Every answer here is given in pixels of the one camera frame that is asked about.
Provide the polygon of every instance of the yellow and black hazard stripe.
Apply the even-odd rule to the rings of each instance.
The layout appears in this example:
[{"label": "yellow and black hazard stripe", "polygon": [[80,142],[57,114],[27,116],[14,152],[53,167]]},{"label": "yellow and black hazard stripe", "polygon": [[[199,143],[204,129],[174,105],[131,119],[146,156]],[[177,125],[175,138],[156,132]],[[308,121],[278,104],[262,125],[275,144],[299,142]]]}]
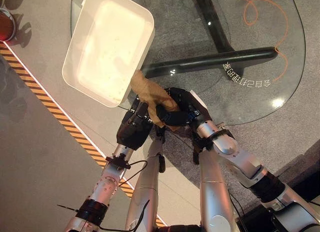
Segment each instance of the yellow and black hazard stripe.
[{"label": "yellow and black hazard stripe", "polygon": [[[52,115],[64,126],[64,128],[73,136],[73,138],[88,152],[88,154],[96,161],[102,168],[106,165],[106,160],[100,152],[92,145],[92,143],[85,137],[85,135],[75,126],[75,124],[64,114],[63,111],[51,100],[46,92],[37,84],[34,78],[25,70],[18,59],[0,42],[0,54],[8,62],[8,64],[15,70],[19,77],[24,81],[26,86],[36,95],[36,97],[43,103],[43,105],[52,113]],[[133,188],[128,183],[120,186],[124,193],[131,199],[133,195]],[[156,225],[164,227],[163,221],[157,217]]]}]

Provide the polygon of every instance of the metal joint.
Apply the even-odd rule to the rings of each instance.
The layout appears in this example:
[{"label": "metal joint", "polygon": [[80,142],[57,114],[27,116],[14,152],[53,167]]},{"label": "metal joint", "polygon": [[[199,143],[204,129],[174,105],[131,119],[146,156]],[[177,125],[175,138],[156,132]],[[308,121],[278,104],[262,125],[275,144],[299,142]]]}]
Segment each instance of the metal joint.
[{"label": "metal joint", "polygon": [[196,129],[196,132],[201,138],[208,138],[218,130],[219,129],[213,123],[213,121],[205,121],[204,123],[198,126],[198,128]]}]

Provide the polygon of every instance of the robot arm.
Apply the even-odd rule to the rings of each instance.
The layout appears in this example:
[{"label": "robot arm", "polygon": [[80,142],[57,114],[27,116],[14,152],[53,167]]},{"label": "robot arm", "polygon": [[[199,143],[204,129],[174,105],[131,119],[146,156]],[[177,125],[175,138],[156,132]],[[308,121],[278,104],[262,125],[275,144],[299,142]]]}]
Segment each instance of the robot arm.
[{"label": "robot arm", "polygon": [[133,153],[146,140],[153,124],[148,117],[148,105],[136,99],[128,111],[117,132],[118,145],[107,157],[108,163],[102,171],[93,192],[68,223],[65,232],[97,232],[109,207],[109,202],[118,188],[120,179],[126,169],[130,169],[128,161]]},{"label": "robot arm", "polygon": [[[167,92],[184,113],[180,117],[184,121],[179,121],[179,125],[190,125],[200,144],[200,151],[206,147],[223,158],[239,182],[273,213],[274,224],[281,231],[300,232],[320,226],[320,215],[288,185],[270,173],[254,155],[241,149],[228,130],[219,129],[201,101],[179,88],[169,88]],[[158,117],[168,125],[175,125],[174,118],[179,117],[178,113],[157,107]]]}]

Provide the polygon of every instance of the red object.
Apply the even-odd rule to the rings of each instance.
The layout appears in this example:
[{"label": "red object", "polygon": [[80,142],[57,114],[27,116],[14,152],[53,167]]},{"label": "red object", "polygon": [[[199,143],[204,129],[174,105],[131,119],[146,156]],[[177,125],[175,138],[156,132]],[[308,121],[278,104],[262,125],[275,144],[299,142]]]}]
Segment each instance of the red object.
[{"label": "red object", "polygon": [[8,40],[14,32],[14,23],[3,12],[0,12],[0,40]]}]

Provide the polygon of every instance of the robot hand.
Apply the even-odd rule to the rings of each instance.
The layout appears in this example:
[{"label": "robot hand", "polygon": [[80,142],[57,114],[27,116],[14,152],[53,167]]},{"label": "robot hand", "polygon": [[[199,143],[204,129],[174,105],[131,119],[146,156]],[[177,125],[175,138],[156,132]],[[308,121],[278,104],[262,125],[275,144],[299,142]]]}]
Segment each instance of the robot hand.
[{"label": "robot hand", "polygon": [[178,104],[180,111],[167,112],[162,105],[156,106],[156,115],[169,126],[190,125],[193,132],[205,121],[211,121],[208,110],[188,91],[171,87],[166,89]]},{"label": "robot hand", "polygon": [[118,144],[137,150],[146,141],[152,126],[148,104],[136,98],[121,122],[116,141]]}]

